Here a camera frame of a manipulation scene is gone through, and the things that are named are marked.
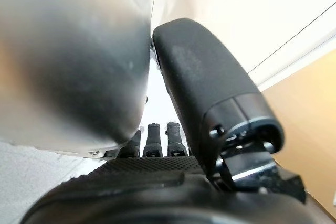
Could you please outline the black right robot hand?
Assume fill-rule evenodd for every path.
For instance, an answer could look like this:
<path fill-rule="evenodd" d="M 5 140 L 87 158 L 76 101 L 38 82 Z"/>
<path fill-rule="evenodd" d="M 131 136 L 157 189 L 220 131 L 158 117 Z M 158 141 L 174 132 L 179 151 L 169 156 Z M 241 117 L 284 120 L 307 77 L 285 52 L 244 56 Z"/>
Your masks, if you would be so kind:
<path fill-rule="evenodd" d="M 49 191 L 22 223 L 317 223 L 301 177 L 272 157 L 281 123 L 229 50 L 187 18 L 157 27 L 153 47 L 188 148 L 169 125 L 166 157 L 128 149 Z"/>

